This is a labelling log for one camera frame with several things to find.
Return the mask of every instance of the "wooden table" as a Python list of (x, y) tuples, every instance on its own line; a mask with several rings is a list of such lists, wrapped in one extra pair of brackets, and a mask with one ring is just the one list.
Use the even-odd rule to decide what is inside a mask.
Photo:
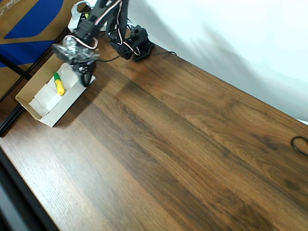
[(308, 229), (306, 125), (171, 54), (95, 75), (55, 128), (24, 113), (0, 140), (61, 230)]

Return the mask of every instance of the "robotic arm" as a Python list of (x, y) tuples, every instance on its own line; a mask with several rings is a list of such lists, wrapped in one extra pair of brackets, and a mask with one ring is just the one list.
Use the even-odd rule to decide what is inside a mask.
[(55, 54), (62, 61), (73, 66), (83, 86), (90, 84), (97, 50), (100, 29), (107, 22), (106, 33), (111, 46), (121, 57), (140, 61), (148, 57), (154, 44), (141, 26), (131, 29), (126, 37), (128, 21), (128, 0), (98, 0), (87, 19), (79, 23), (73, 35), (66, 36), (63, 44), (53, 44)]

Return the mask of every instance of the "yellow and green toy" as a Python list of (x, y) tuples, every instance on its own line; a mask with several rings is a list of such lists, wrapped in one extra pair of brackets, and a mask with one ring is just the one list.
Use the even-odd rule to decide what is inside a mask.
[(54, 82), (56, 84), (56, 88), (57, 88), (57, 93), (59, 95), (64, 95), (65, 93), (65, 89), (64, 89), (64, 86), (63, 86), (63, 83), (60, 79), (60, 76), (59, 74), (56, 72), (53, 74), (53, 78), (54, 78)]

